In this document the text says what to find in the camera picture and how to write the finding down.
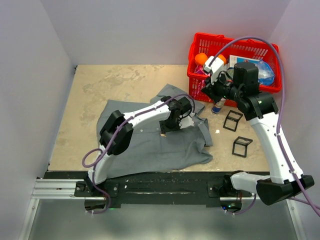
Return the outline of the blue plastic bag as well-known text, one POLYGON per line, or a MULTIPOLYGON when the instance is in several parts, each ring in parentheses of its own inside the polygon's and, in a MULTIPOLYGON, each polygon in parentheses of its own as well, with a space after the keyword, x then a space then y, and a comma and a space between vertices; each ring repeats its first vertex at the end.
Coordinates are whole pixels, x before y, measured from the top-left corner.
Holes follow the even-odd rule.
POLYGON ((255 63, 258 68, 258 81, 261 85, 270 86, 274 83, 275 74, 268 63, 265 61, 258 61, 255 63))

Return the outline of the black rectangular frame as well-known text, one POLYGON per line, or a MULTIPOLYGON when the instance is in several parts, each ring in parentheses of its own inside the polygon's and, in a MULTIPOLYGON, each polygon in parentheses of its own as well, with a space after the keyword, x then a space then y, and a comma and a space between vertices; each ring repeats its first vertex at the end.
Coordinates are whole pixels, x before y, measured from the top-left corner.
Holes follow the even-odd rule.
POLYGON ((236 132, 238 124, 244 115, 240 112, 230 110, 225 117, 223 128, 232 132, 236 132))

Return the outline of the aluminium frame rail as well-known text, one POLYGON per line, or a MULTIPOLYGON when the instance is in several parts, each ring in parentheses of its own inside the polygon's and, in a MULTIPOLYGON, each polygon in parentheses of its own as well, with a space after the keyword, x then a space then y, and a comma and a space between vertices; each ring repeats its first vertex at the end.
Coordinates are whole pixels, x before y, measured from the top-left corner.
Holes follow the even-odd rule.
POLYGON ((73 199, 77 179, 37 179, 19 235, 19 240, 28 240, 40 200, 73 199))

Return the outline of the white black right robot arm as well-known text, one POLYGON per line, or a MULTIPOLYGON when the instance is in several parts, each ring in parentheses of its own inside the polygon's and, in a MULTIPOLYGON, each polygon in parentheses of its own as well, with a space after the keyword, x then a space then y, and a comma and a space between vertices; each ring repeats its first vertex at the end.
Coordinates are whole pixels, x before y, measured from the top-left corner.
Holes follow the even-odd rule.
POLYGON ((255 193, 270 206, 289 199, 312 187, 311 175, 305 175, 297 164, 281 127, 277 127, 279 110, 273 96, 260 91, 259 69, 251 62, 233 67, 232 81, 227 81, 224 65, 209 60, 203 70, 210 76, 201 90, 215 103, 221 98, 236 102, 245 119, 254 129, 267 158, 269 175, 235 171, 225 177, 223 192, 230 197, 240 190, 255 193))

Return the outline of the orange fruit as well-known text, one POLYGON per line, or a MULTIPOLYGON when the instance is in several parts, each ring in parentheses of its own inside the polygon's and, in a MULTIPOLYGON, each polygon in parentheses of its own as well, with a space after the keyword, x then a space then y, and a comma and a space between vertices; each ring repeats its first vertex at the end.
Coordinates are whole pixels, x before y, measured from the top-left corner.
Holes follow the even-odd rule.
POLYGON ((227 64, 227 59, 222 54, 219 54, 217 57, 223 61, 224 65, 227 64))
POLYGON ((205 64, 205 62, 208 60, 208 56, 201 52, 198 53, 195 57, 194 57, 194 62, 196 65, 198 66, 203 66, 205 64))

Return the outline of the orange fruit right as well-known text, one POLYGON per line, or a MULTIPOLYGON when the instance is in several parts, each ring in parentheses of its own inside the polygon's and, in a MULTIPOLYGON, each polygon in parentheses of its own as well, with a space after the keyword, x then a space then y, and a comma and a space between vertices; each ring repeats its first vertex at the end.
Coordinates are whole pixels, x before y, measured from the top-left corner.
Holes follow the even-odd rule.
POLYGON ((217 57, 223 61, 224 65, 227 64, 227 59, 222 54, 219 54, 217 57))

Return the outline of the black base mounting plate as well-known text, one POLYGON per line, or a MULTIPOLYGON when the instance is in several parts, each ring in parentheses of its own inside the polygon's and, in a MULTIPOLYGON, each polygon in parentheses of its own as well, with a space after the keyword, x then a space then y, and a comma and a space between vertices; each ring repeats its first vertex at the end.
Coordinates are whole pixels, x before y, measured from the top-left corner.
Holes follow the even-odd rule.
POLYGON ((253 192, 225 188, 228 172, 146 172, 107 179, 92 185, 85 171, 48 171, 45 180, 63 180, 74 183, 71 195, 84 199, 87 211, 105 207, 120 208, 125 204, 138 205, 204 205, 218 208, 222 198, 241 199, 253 196, 253 192))

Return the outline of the black open box frame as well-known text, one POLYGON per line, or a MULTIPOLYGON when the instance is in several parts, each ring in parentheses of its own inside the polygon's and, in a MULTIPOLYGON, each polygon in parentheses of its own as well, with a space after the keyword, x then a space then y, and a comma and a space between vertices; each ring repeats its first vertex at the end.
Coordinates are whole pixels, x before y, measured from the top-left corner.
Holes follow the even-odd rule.
POLYGON ((248 153, 248 146, 253 142, 252 139, 243 136, 238 136, 232 145, 232 155, 246 158, 248 153))

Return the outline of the blue silver drink can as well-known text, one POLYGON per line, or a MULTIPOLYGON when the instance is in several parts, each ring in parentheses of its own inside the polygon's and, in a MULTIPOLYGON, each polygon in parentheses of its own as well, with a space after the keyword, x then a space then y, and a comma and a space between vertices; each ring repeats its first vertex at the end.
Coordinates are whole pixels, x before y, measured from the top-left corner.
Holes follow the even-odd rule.
POLYGON ((218 101, 217 103, 214 104, 214 106, 212 107, 211 111, 214 114, 219 114, 222 107, 225 105, 226 99, 225 98, 221 98, 220 101, 218 101))

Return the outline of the pink white small box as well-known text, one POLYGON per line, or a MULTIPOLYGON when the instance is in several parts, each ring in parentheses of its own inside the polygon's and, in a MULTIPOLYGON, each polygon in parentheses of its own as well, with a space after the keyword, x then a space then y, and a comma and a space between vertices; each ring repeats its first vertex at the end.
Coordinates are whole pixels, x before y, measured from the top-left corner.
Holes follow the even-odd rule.
POLYGON ((195 74, 199 74, 199 75, 205 75, 207 76, 208 74, 204 71, 203 65, 198 64, 194 70, 195 74))

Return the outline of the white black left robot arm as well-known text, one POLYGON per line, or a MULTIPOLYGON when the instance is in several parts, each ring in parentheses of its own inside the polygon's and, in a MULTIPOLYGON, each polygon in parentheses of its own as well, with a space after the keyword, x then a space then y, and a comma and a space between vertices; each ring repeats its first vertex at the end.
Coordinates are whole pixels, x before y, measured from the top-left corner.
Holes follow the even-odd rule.
POLYGON ((180 93, 164 96, 156 103, 132 112, 113 111, 99 132, 99 147, 82 158, 82 166, 88 169, 84 178, 86 191, 92 196, 108 195, 103 187, 107 180, 107 162, 128 149, 136 128, 159 122, 160 133, 166 134, 193 127, 195 110, 195 100, 187 93, 180 93))

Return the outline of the white blue light bulb box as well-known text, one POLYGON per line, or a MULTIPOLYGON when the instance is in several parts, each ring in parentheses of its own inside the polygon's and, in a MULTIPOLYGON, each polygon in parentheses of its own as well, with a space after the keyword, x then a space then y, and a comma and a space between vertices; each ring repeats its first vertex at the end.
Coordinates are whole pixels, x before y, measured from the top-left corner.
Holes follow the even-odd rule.
POLYGON ((228 69, 234 68, 234 65, 237 63, 243 63, 243 62, 249 62, 253 64, 257 64, 259 62, 258 59, 248 58, 248 57, 242 57, 237 55, 230 55, 229 61, 228 61, 228 69))

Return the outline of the orange fruit left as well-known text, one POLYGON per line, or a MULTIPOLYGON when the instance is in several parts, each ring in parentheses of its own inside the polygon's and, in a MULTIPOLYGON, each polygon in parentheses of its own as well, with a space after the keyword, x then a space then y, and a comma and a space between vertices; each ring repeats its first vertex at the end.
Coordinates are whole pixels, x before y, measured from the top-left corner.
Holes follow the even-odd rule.
POLYGON ((194 62, 196 65, 198 66, 203 66, 205 64, 205 62, 208 60, 208 56, 201 52, 198 53, 195 57, 194 57, 194 62))

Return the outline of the grey button-up shirt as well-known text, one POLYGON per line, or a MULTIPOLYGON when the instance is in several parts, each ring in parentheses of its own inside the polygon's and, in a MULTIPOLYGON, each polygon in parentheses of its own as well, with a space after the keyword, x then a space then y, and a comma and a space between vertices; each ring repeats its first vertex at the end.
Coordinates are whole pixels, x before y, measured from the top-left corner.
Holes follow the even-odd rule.
POLYGON ((158 121, 135 128, 127 150, 103 158, 96 171, 110 179, 125 175, 181 170, 196 164, 207 164, 213 156, 206 147, 213 145, 209 123, 200 114, 205 105, 195 102, 194 126, 160 134, 158 121))

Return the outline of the red plastic shopping basket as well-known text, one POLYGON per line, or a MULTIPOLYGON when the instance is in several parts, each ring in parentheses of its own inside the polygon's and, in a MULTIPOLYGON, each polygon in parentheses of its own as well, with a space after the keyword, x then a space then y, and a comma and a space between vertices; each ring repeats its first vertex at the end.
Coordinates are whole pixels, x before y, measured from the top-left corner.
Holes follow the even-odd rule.
MULTIPOLYGON (((208 57, 214 56, 227 43, 233 39, 224 35, 209 34, 197 32, 194 35, 193 42, 188 54, 187 76, 189 77, 189 95, 197 101, 212 102, 212 100, 201 92, 205 87, 206 75, 197 74, 195 57, 199 53, 204 53, 208 57)), ((253 38, 240 40, 229 46, 221 53, 226 59, 230 55, 246 57, 250 59, 262 60, 266 62, 275 74, 273 83, 270 86, 261 85, 259 89, 263 92, 278 93, 282 89, 281 70, 273 50, 264 42, 254 40, 253 38)))

